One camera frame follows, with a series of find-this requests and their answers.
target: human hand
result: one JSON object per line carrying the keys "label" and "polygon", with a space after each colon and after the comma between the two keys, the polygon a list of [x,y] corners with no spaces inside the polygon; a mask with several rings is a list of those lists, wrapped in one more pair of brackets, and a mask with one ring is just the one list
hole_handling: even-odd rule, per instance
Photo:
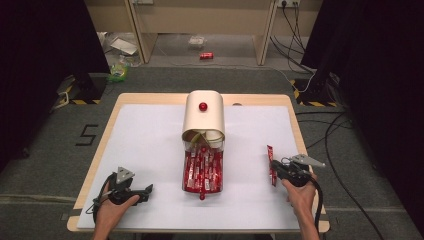
{"label": "human hand", "polygon": [[[107,193],[109,189],[109,182],[106,184],[103,194]],[[126,202],[121,205],[112,203],[107,196],[102,197],[101,205],[97,211],[96,227],[94,229],[94,240],[107,239],[109,233],[118,225],[124,213],[129,207],[134,205],[140,196],[135,195],[130,197]]]}
{"label": "human hand", "polygon": [[[311,173],[311,175],[312,178],[317,180],[314,173]],[[287,200],[291,203],[294,214],[298,219],[302,239],[319,239],[312,216],[312,204],[316,190],[314,184],[309,181],[303,187],[295,187],[287,179],[281,180],[281,183],[289,193]]]}
{"label": "human hand", "polygon": [[[311,173],[311,175],[312,178],[314,178],[315,180],[317,179],[317,176],[314,173]],[[303,187],[295,187],[287,179],[281,180],[281,183],[289,193],[287,201],[292,204],[294,213],[297,217],[299,217],[298,214],[300,213],[300,211],[312,210],[312,203],[314,201],[316,189],[311,181],[306,183],[306,185]]]}

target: wall outlet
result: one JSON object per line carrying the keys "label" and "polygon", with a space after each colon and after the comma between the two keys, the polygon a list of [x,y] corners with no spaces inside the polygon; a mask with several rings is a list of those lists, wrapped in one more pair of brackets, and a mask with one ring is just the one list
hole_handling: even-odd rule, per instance
{"label": "wall outlet", "polygon": [[277,6],[278,7],[283,7],[283,1],[286,1],[286,8],[294,8],[294,7],[296,7],[296,3],[297,3],[297,6],[299,7],[300,6],[300,0],[278,0],[277,2]]}

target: cardboard lid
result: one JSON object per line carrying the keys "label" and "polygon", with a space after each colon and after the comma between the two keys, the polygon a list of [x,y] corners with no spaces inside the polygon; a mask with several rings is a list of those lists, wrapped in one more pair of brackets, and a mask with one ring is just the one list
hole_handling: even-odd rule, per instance
{"label": "cardboard lid", "polygon": [[183,140],[191,141],[193,132],[201,133],[208,141],[225,139],[224,102],[221,94],[212,90],[196,90],[187,96]]}

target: red button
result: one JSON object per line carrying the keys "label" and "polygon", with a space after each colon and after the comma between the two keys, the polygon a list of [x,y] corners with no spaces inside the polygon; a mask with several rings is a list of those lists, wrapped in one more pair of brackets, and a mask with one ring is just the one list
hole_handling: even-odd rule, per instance
{"label": "red button", "polygon": [[205,102],[199,104],[199,110],[204,112],[208,109],[208,105]]}

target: gray carpet floor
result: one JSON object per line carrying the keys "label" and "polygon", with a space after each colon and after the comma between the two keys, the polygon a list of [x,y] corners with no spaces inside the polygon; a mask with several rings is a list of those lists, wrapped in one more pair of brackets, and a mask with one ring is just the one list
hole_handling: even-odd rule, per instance
{"label": "gray carpet floor", "polygon": [[[289,79],[305,78],[286,73]],[[322,139],[338,112],[346,111],[347,106],[297,105],[289,82],[276,70],[160,67],[131,68],[124,82],[107,85],[100,104],[67,105],[45,120],[29,146],[30,156],[11,161],[0,174],[0,239],[90,239],[90,234],[67,230],[67,215],[119,94],[188,93],[196,89],[290,96],[308,154],[328,166],[315,169],[331,224],[323,239],[378,239],[371,223],[336,178],[331,164],[384,239],[422,239],[387,179],[373,167],[349,114],[338,119],[327,139],[330,162]],[[94,142],[76,146],[89,141],[80,137],[87,124],[97,125],[86,132],[96,135]],[[280,234],[276,238],[300,239],[300,235]],[[114,233],[111,239],[133,239],[133,235]]]}

